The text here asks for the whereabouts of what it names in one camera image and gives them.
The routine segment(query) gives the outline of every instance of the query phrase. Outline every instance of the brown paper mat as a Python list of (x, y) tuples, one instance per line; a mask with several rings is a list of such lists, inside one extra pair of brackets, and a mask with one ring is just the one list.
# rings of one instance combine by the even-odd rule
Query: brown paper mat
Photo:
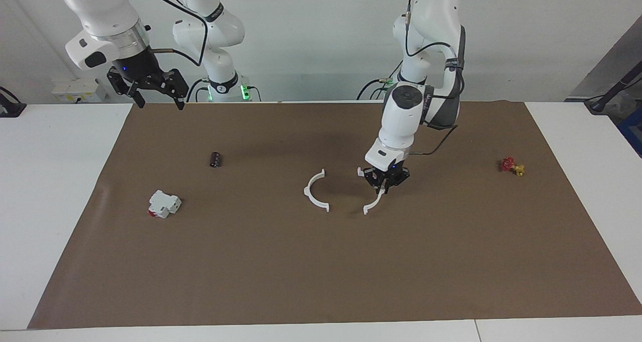
[[(375, 193), (356, 168), (380, 117), (133, 108), (29, 328), (642, 314), (523, 104), (464, 103), (439, 152), (410, 157), (363, 216)], [(443, 132), (417, 136), (432, 150)], [(507, 155), (525, 177), (498, 171)], [(302, 193), (321, 168), (330, 213)], [(147, 215), (156, 189), (184, 200), (177, 214)]]

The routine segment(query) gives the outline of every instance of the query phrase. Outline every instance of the black cable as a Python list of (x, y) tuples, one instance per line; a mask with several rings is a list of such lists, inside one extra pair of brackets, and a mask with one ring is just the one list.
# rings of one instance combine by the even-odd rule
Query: black cable
[[(391, 79), (391, 78), (392, 78), (392, 75), (394, 75), (394, 74), (395, 74), (395, 72), (397, 72), (397, 70), (399, 70), (399, 68), (401, 67), (401, 64), (403, 64), (403, 59), (401, 59), (401, 61), (399, 61), (399, 64), (397, 65), (397, 67), (395, 68), (395, 70), (392, 70), (392, 72), (390, 73), (390, 75), (388, 75), (388, 79)], [(379, 97), (381, 97), (381, 89), (383, 89), (383, 88), (380, 88), (380, 89), (379, 89), (379, 93), (377, 94), (377, 99), (379, 99)]]
[(363, 89), (359, 91), (359, 95), (357, 95), (357, 98), (355, 100), (359, 100), (361, 98), (361, 95), (363, 94), (363, 91), (365, 91), (369, 86), (371, 86), (372, 84), (375, 84), (376, 82), (379, 82), (379, 79), (374, 79), (373, 81), (365, 84), (365, 86), (363, 86)]
[(624, 91), (624, 90), (626, 90), (626, 89), (628, 89), (628, 88), (632, 88), (633, 86), (635, 86), (635, 84), (637, 84), (638, 82), (640, 82), (640, 80), (642, 80), (642, 77), (640, 77), (640, 78), (639, 78), (639, 79), (637, 79), (636, 81), (631, 82), (629, 85), (627, 85), (627, 86), (626, 86), (626, 88), (623, 88), (623, 89), (622, 89), (622, 91)]
[(381, 91), (387, 91), (387, 90), (388, 90), (388, 89), (386, 89), (386, 88), (378, 88), (377, 90), (372, 91), (372, 95), (370, 95), (370, 100), (372, 100), (372, 98), (374, 97), (374, 93), (376, 93), (377, 91), (379, 92), (379, 95), (381, 95)]
[[(640, 77), (640, 78), (639, 78), (639, 79), (637, 79), (636, 81), (631, 82), (629, 85), (627, 85), (625, 88), (623, 88), (623, 89), (622, 89), (622, 91), (624, 91), (624, 90), (626, 90), (626, 89), (628, 89), (628, 88), (632, 88), (633, 86), (635, 86), (635, 84), (637, 84), (637, 83), (638, 83), (638, 82), (640, 82), (640, 81), (642, 81), (642, 77)], [(587, 98), (587, 99), (585, 99), (584, 101), (585, 101), (585, 102), (587, 102), (587, 101), (591, 101), (591, 100), (594, 100), (594, 99), (596, 99), (596, 98), (604, 97), (605, 95), (606, 95), (606, 94), (602, 94), (602, 95), (598, 95), (598, 96), (595, 96), (595, 97)]]
[(449, 100), (449, 99), (456, 98), (459, 95), (461, 95), (461, 93), (463, 93), (463, 90), (466, 87), (466, 82), (463, 80), (463, 75), (461, 74), (461, 70), (462, 70), (461, 67), (458, 67), (457, 70), (456, 70), (456, 75), (455, 75), (456, 78), (459, 80), (459, 91), (455, 95), (452, 95), (452, 96), (433, 95), (433, 98), (443, 98), (445, 100)]
[[(408, 0), (408, 8), (406, 8), (406, 12), (407, 13), (410, 13), (411, 6), (412, 6), (412, 0)], [(406, 55), (408, 55), (409, 57), (417, 56), (422, 51), (428, 49), (429, 47), (433, 47), (433, 46), (443, 45), (445, 47), (451, 47), (450, 44), (448, 44), (448, 43), (443, 43), (441, 41), (437, 41), (436, 43), (428, 44), (428, 45), (422, 47), (421, 49), (417, 50), (417, 52), (414, 52), (413, 54), (411, 54), (410, 51), (408, 51), (408, 29), (409, 28), (410, 28), (410, 22), (408, 22), (406, 24)]]
[(14, 98), (14, 100), (16, 100), (18, 102), (18, 104), (22, 104), (22, 102), (11, 91), (3, 88), (2, 86), (0, 86), (0, 90), (4, 91), (7, 95), (9, 95), (10, 97)]
[(188, 97), (185, 98), (185, 102), (190, 102), (190, 97), (192, 96), (192, 92), (194, 91), (194, 88), (199, 84), (199, 82), (206, 82), (203, 81), (203, 79), (196, 80), (192, 86), (190, 86), (190, 90), (188, 91)]
[(458, 126), (459, 125), (453, 125), (452, 127), (450, 127), (449, 128), (450, 131), (448, 131), (448, 134), (446, 134), (445, 137), (443, 137), (442, 141), (440, 141), (440, 143), (437, 145), (435, 150), (433, 150), (432, 152), (411, 152), (410, 155), (432, 155), (432, 154), (435, 154), (439, 150), (439, 148), (442, 146), (442, 144), (445, 143), (446, 139), (448, 139), (448, 136), (450, 136), (450, 134), (452, 134), (452, 132), (454, 132), (454, 130), (457, 129)]
[(200, 54), (200, 57), (199, 57), (199, 61), (196, 62), (194, 59), (192, 59), (187, 54), (184, 54), (183, 52), (176, 52), (176, 54), (179, 54), (181, 56), (184, 56), (184, 57), (188, 58), (192, 63), (194, 63), (194, 65), (201, 66), (202, 61), (203, 61), (203, 55), (205, 54), (205, 46), (207, 45), (207, 29), (208, 29), (207, 21), (204, 18), (202, 18), (199, 15), (197, 15), (196, 13), (193, 13), (192, 11), (190, 11), (190, 10), (188, 10), (186, 8), (182, 8), (181, 6), (178, 6), (174, 2), (171, 2), (170, 0), (160, 0), (160, 1), (163, 1), (163, 2), (165, 2), (165, 4), (168, 4), (168, 5), (172, 6), (172, 8), (179, 9), (179, 10), (183, 11), (184, 13), (192, 16), (193, 18), (199, 19), (203, 23), (203, 25), (205, 27), (205, 33), (203, 35), (203, 45), (201, 46), (201, 54)]
[(259, 94), (259, 102), (263, 102), (263, 100), (261, 99), (261, 91), (259, 91), (259, 88), (257, 88), (256, 86), (248, 86), (247, 88), (256, 90), (256, 93)]
[(183, 51), (176, 49), (150, 49), (152, 54), (179, 54), (180, 56), (185, 57), (187, 60), (190, 60), (194, 65), (200, 66), (195, 59), (193, 59), (188, 54), (185, 54)]
[(209, 89), (208, 89), (208, 88), (205, 88), (205, 87), (199, 88), (199, 89), (197, 90), (197, 93), (194, 95), (194, 98), (195, 98), (195, 100), (196, 100), (197, 102), (199, 102), (199, 91), (202, 91), (202, 90), (207, 90), (207, 91), (209, 91)]
[(174, 1), (178, 2), (181, 6), (183, 6), (185, 8), (185, 4), (183, 4), (183, 2), (181, 2), (181, 0), (174, 0)]

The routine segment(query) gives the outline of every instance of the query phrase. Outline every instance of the white semicircular part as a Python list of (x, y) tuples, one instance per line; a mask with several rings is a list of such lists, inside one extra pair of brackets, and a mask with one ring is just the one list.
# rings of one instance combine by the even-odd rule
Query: white semicircular part
[(313, 176), (309, 182), (307, 182), (307, 187), (303, 188), (303, 194), (307, 196), (312, 204), (316, 205), (319, 208), (324, 208), (326, 209), (326, 212), (330, 212), (330, 204), (328, 203), (323, 203), (322, 201), (316, 200), (316, 198), (312, 195), (312, 192), (310, 192), (310, 187), (312, 187), (312, 184), (316, 182), (317, 180), (324, 178), (326, 176), (326, 169), (321, 169), (321, 173), (318, 175)]
[(379, 204), (379, 201), (381, 200), (381, 196), (386, 192), (385, 188), (379, 189), (379, 193), (377, 194), (377, 198), (370, 204), (364, 205), (363, 206), (363, 215), (367, 216), (368, 211), (370, 209), (373, 209), (377, 204)]

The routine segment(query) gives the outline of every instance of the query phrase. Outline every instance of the table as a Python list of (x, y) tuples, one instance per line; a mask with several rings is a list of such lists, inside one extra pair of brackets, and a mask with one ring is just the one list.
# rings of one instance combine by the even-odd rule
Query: table
[[(580, 200), (642, 299), (642, 160), (581, 104), (527, 103)], [(1, 340), (632, 340), (642, 316), (408, 323), (183, 326), (20, 331), (83, 211), (131, 105), (29, 106), (0, 123)]]

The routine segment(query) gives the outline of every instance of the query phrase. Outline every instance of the white electrical connector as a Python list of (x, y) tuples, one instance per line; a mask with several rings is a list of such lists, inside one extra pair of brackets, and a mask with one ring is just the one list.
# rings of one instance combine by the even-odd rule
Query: white electrical connector
[(177, 196), (168, 196), (163, 191), (156, 193), (149, 199), (149, 215), (152, 217), (167, 218), (170, 213), (174, 214), (179, 210), (181, 200)]

